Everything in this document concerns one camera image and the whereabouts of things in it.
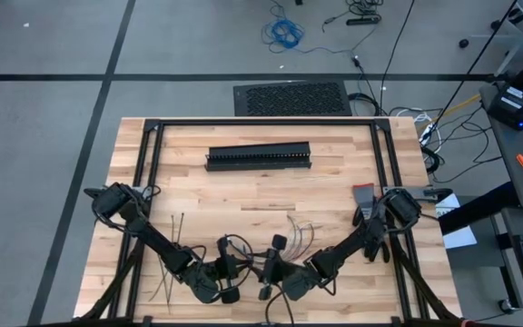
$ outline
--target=butcher block tabletop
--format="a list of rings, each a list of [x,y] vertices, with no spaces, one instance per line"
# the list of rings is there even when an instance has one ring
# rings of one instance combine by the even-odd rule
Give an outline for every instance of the butcher block tabletop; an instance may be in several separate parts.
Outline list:
[[[412,119],[389,120],[402,183],[405,186],[428,185]],[[106,184],[133,183],[143,124],[144,118],[121,121]],[[151,134],[148,143],[141,185],[147,183],[155,135]],[[387,179],[392,183],[381,131],[379,138]],[[211,146],[300,141],[310,142],[311,169],[208,173],[203,167]],[[274,234],[282,234],[292,241],[292,222],[304,231],[301,241],[306,247],[311,239],[311,223],[314,238],[307,252],[296,262],[301,263],[319,249],[336,245],[353,231],[351,220],[357,205],[352,197],[352,186],[365,183],[374,183],[375,193],[380,195],[368,126],[166,126],[156,175],[156,185],[162,192],[153,199],[150,222],[175,241],[181,229],[181,245],[206,246],[206,262],[218,256],[215,242],[225,234],[239,234],[260,253],[271,246]],[[425,213],[435,215],[434,206],[422,205]],[[120,217],[113,219],[122,222]],[[443,303],[453,313],[461,315],[439,223],[421,217],[413,227],[413,235],[423,277]],[[90,310],[113,279],[122,239],[120,232],[96,224],[74,316]],[[201,249],[195,251],[199,255],[202,253]],[[222,304],[221,301],[202,304],[187,285],[172,281],[168,275],[165,290],[162,279],[156,253],[145,247],[135,321],[140,322],[145,315],[151,315],[154,322],[265,322],[267,302],[258,300],[262,285],[253,273],[240,287],[241,299],[234,304]],[[407,281],[410,307],[417,317],[419,308],[414,286],[409,277]],[[167,305],[166,294],[172,283]],[[127,280],[123,287],[119,316],[124,316],[129,284]],[[353,254],[340,269],[335,296],[316,287],[297,302],[290,303],[296,323],[390,322],[390,316],[401,316],[392,261],[384,263],[379,255],[374,263],[369,263],[362,251]],[[270,317],[273,322],[289,321],[282,298],[271,306]]]

